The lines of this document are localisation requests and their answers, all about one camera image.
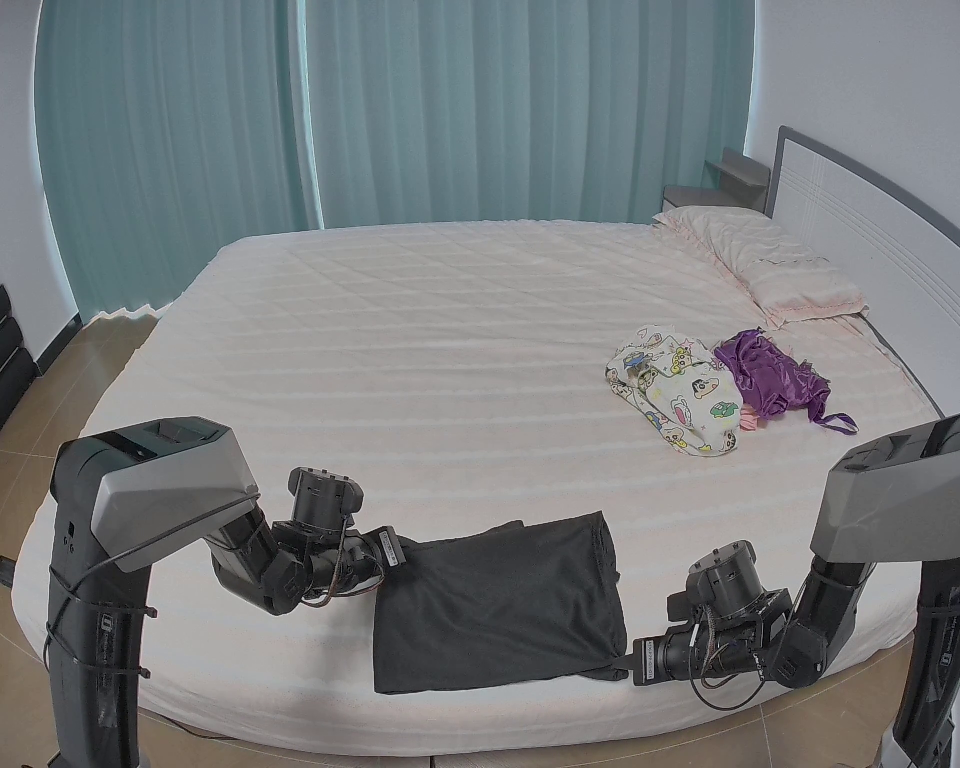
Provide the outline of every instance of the white wall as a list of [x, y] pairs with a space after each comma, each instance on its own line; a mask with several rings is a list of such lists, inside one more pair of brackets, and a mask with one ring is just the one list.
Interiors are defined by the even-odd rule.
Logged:
[[781, 125], [960, 225], [960, 2], [756, 0], [747, 155], [772, 168]]
[[39, 14], [40, 0], [0, 0], [0, 280], [35, 360], [77, 314], [36, 153]]

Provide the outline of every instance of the tiled floor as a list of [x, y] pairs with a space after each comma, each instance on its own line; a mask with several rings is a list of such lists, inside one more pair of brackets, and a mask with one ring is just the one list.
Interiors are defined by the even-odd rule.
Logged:
[[[0, 555], [16, 558], [46, 494], [57, 448], [77, 437], [110, 382], [153, 330], [154, 320], [98, 321], [83, 330], [0, 430]], [[438, 768], [828, 768], [870, 764], [900, 702], [908, 643], [821, 684], [687, 731], [544, 750], [437, 756]], [[202, 741], [140, 717], [155, 768], [294, 768], [306, 765], [426, 768], [429, 758], [306, 755], [245, 742]], [[10, 592], [0, 588], [0, 768], [41, 768], [56, 751], [43, 666], [20, 633]]]

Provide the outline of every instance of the curtain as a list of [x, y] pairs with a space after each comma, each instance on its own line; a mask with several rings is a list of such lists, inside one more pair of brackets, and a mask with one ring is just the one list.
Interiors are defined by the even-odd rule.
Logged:
[[743, 148], [753, 0], [310, 0], [327, 227], [649, 222]]
[[316, 226], [288, 15], [262, 0], [44, 2], [37, 143], [85, 320], [172, 301], [242, 237]]

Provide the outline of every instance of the purple garment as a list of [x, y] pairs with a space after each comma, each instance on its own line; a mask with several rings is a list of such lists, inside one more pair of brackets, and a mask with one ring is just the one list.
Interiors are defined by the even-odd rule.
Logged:
[[[717, 347], [713, 354], [733, 374], [743, 401], [762, 419], [779, 416], [788, 408], [806, 406], [814, 423], [845, 435], [859, 428], [847, 414], [824, 416], [830, 386], [807, 362], [797, 363], [783, 354], [762, 331], [744, 330]], [[847, 426], [829, 423], [842, 421]]]

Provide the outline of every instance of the headboard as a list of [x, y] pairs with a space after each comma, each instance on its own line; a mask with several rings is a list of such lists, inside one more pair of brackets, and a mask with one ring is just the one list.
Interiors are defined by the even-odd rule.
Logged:
[[877, 336], [941, 411], [960, 413], [960, 228], [785, 126], [766, 214], [863, 289]]

